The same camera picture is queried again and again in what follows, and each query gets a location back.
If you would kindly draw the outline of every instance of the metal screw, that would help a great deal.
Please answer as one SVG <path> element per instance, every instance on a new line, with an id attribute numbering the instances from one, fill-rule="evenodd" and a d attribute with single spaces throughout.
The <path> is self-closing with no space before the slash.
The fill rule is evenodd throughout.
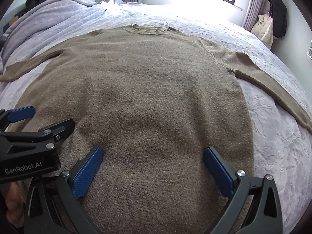
<path id="1" fill-rule="evenodd" d="M 47 148 L 47 149 L 53 149 L 54 146 L 55 146 L 54 144 L 47 144 L 47 145 L 46 145 L 46 148 Z"/>
<path id="2" fill-rule="evenodd" d="M 270 174 L 266 174 L 266 179 L 268 179 L 268 180 L 273 180 L 273 176 L 270 175 Z"/>
<path id="3" fill-rule="evenodd" d="M 68 170 L 62 171 L 60 175 L 63 177 L 67 177 L 69 175 L 69 171 Z"/>
<path id="4" fill-rule="evenodd" d="M 246 172 L 244 172 L 243 170 L 238 170 L 237 174 L 238 176 L 244 177 L 246 175 Z"/>

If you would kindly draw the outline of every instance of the black puffer jacket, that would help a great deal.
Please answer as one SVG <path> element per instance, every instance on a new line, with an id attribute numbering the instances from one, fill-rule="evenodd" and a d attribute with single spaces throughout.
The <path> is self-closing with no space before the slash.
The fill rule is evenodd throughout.
<path id="1" fill-rule="evenodd" d="M 286 34 L 287 8 L 282 0 L 271 0 L 270 16 L 273 18 L 273 36 L 281 38 Z"/>

